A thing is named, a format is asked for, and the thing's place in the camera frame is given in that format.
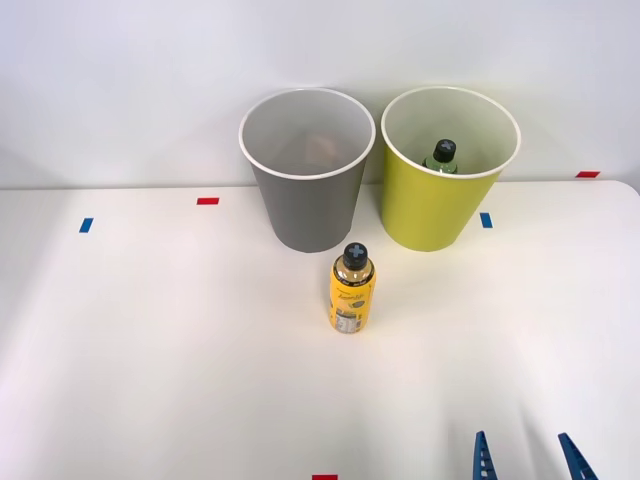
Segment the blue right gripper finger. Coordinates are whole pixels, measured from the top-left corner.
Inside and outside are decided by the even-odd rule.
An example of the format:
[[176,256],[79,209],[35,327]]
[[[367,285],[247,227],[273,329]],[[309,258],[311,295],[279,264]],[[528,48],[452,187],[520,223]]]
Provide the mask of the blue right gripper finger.
[[598,480],[597,475],[567,433],[558,439],[572,480]]
[[486,435],[479,431],[475,436],[473,454],[473,480],[497,480],[497,474],[489,451]]

